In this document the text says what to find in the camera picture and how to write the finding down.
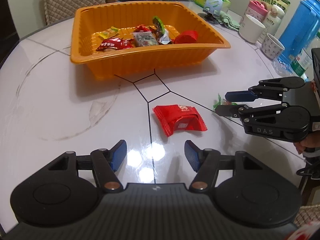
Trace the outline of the person right hand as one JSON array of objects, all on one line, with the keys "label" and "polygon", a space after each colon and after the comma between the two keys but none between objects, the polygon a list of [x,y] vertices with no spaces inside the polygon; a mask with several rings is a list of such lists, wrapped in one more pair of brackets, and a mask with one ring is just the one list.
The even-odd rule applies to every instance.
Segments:
[{"label": "person right hand", "polygon": [[293,143],[298,154],[302,154],[306,148],[318,148],[320,146],[320,132],[309,134],[304,140]]}]

